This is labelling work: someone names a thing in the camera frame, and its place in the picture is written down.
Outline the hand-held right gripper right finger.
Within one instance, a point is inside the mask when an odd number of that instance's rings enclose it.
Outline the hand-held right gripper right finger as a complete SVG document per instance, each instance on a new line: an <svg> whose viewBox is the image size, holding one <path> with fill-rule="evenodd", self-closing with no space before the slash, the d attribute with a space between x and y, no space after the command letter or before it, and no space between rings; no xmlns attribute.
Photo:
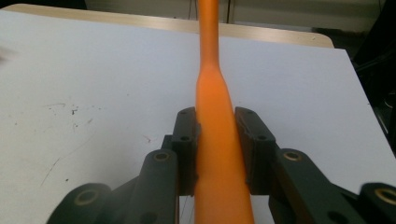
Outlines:
<svg viewBox="0 0 396 224"><path fill-rule="evenodd" d="M269 195L270 161L275 150L278 149L276 139L256 112L238 106L234 114L250 194Z"/></svg>

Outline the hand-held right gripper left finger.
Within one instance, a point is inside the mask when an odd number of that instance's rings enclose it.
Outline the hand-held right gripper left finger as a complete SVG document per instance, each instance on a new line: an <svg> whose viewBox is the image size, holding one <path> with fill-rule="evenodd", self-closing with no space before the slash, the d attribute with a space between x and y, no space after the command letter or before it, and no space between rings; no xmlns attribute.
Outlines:
<svg viewBox="0 0 396 224"><path fill-rule="evenodd" d="M196 154L200 125L196 119L194 107L188 107L177 113L172 134L163 139L162 147L177 154L178 182L180 196L193 196L198 179L196 172Z"/></svg>

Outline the orange brush with grey bristles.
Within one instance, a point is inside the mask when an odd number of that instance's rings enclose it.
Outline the orange brush with grey bristles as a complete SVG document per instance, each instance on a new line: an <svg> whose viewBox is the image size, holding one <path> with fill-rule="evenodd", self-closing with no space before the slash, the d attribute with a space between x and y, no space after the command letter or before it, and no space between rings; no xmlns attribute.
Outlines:
<svg viewBox="0 0 396 224"><path fill-rule="evenodd" d="M219 1L198 0L200 72L196 114L201 132L194 192L195 224L254 224L233 106L219 66Z"/></svg>

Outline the wooden table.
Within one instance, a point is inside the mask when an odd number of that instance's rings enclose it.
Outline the wooden table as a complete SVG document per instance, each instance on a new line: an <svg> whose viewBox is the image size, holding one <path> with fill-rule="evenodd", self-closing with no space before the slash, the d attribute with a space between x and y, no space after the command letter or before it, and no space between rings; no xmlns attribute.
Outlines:
<svg viewBox="0 0 396 224"><path fill-rule="evenodd" d="M82 9L47 7L29 4L14 4L3 7L3 11L19 12L52 18L62 18L79 21L95 21L104 23L116 23L160 29L168 31L178 31L183 33L198 33L198 22L181 19L169 19L152 16L142 16L133 14L120 14L112 12L90 11ZM283 29L273 29L264 27L244 26L237 24L220 23L219 35L236 38L252 39L263 42L284 43L300 46L319 47L333 49L332 40L326 35L290 31Z"/></svg>

